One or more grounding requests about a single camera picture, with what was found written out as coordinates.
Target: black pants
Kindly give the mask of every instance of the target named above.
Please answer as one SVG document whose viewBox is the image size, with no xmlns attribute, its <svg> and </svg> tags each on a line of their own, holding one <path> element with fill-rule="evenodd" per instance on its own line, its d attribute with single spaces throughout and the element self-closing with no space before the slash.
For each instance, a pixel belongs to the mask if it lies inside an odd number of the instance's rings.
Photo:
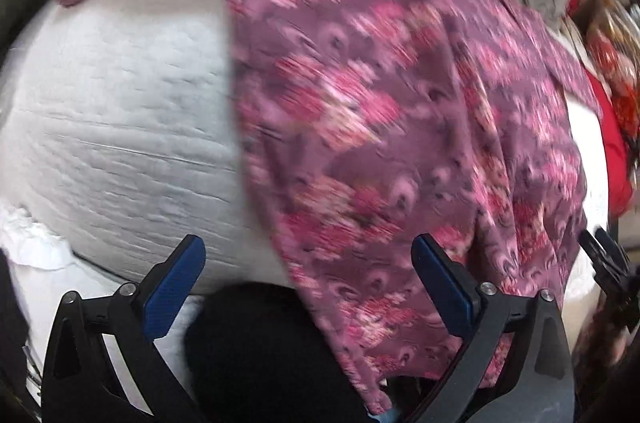
<svg viewBox="0 0 640 423">
<path fill-rule="evenodd" d="M 214 293 L 185 349 L 213 423 L 375 423 L 292 289 L 244 283 Z"/>
</svg>

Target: silver bolt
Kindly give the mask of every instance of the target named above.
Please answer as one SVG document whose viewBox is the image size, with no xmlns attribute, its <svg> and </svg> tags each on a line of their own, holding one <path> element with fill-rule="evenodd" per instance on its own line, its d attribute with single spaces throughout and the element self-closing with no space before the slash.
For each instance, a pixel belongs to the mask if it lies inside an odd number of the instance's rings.
<svg viewBox="0 0 640 423">
<path fill-rule="evenodd" d="M 485 295 L 495 295 L 498 289 L 490 282 L 482 282 L 480 285 L 480 291 Z"/>
<path fill-rule="evenodd" d="M 76 300 L 76 297 L 77 297 L 77 296 L 78 296 L 78 295 L 76 294 L 76 292 L 75 292 L 75 291 L 69 291 L 69 292 L 65 293 L 65 294 L 62 296 L 62 302 L 63 302 L 64 304 L 71 304 L 71 302 L 73 302 L 74 300 Z"/>
<path fill-rule="evenodd" d="M 554 297 L 554 294 L 551 293 L 551 291 L 549 291 L 548 289 L 541 289 L 540 296 L 547 302 L 553 302 L 554 299 L 556 298 Z"/>
<path fill-rule="evenodd" d="M 135 292 L 136 292 L 136 285 L 133 284 L 132 282 L 127 282 L 126 284 L 123 284 L 122 286 L 120 286 L 120 289 L 118 289 L 118 293 L 120 293 L 123 297 L 130 297 Z"/>
</svg>

